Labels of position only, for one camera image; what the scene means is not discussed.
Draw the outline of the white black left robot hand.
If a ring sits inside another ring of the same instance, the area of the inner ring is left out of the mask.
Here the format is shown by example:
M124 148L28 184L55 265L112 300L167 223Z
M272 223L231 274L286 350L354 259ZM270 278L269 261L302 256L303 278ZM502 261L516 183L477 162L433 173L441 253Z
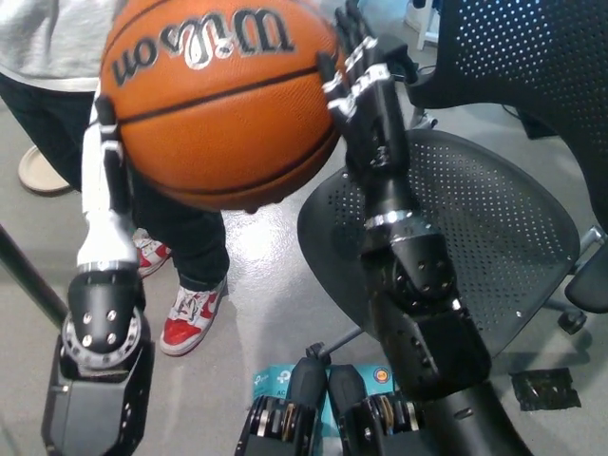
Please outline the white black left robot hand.
M137 269L125 153L111 101L96 91L83 139L82 208L87 223L80 271Z

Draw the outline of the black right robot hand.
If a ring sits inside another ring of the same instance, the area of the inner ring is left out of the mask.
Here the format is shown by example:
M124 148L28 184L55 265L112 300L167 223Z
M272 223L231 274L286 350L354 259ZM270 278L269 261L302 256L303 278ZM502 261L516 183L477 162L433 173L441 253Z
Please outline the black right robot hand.
M409 140L394 79L378 38L355 1L334 13L345 68L316 54L327 108L347 144L347 166L365 197L368 229L413 216Z

